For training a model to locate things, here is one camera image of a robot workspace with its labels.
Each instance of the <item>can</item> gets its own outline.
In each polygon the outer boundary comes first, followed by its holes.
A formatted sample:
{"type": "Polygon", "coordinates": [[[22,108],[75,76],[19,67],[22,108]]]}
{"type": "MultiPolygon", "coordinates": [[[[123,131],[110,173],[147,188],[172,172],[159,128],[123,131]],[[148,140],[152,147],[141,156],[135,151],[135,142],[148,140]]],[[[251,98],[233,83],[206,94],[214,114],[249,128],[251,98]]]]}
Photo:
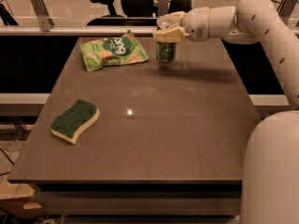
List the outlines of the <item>can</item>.
{"type": "Polygon", "coordinates": [[[176,57],[176,43],[156,42],[156,58],[161,63],[170,63],[176,57]]]}

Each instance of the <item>sponge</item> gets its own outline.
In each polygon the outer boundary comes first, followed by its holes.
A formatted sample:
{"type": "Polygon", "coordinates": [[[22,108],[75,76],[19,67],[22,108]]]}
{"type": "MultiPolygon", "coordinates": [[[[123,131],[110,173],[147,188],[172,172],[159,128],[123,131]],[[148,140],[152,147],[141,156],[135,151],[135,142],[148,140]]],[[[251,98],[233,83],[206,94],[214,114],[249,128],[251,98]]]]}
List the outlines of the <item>sponge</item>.
{"type": "Polygon", "coordinates": [[[75,145],[78,137],[96,122],[99,115],[96,105],[78,99],[53,121],[50,128],[54,135],[75,145]]]}

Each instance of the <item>black wire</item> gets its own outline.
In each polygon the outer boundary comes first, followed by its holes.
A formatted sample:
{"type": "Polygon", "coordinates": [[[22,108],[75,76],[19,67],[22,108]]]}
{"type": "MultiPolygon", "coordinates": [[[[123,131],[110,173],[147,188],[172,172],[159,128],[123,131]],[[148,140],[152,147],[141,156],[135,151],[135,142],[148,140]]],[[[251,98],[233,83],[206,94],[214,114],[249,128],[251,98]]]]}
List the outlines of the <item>black wire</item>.
{"type": "MultiPolygon", "coordinates": [[[[0,148],[0,151],[1,152],[3,152],[3,154],[7,157],[7,159],[12,163],[12,165],[14,165],[15,163],[12,161],[12,159],[8,156],[8,154],[5,152],[5,151],[3,151],[3,149],[2,148],[0,148]]],[[[7,175],[7,174],[9,174],[10,172],[6,172],[6,173],[3,173],[3,174],[0,174],[0,176],[2,176],[2,175],[7,175]]]]}

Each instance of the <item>chip bag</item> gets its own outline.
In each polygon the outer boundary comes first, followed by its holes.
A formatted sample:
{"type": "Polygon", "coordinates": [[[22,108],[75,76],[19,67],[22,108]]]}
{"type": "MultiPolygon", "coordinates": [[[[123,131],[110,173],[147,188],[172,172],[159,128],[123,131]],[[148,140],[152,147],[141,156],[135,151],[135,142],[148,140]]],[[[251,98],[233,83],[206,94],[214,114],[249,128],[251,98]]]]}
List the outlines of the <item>chip bag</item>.
{"type": "Polygon", "coordinates": [[[143,63],[149,58],[137,38],[128,31],[122,37],[106,37],[81,44],[87,71],[104,66],[143,63]]]}

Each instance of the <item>brown tabletop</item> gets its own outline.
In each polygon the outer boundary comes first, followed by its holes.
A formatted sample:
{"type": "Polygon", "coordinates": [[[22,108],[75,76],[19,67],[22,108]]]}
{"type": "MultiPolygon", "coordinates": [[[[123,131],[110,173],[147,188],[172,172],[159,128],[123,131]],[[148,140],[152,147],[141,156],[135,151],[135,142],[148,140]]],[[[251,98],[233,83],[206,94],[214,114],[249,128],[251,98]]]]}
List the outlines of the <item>brown tabletop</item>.
{"type": "Polygon", "coordinates": [[[162,65],[153,38],[139,37],[147,62],[87,72],[79,44],[91,39],[78,40],[10,182],[241,180],[247,142],[260,119],[219,39],[185,40],[176,59],[162,65]],[[77,99],[97,105],[100,118],[73,146],[50,125],[77,99]]]}

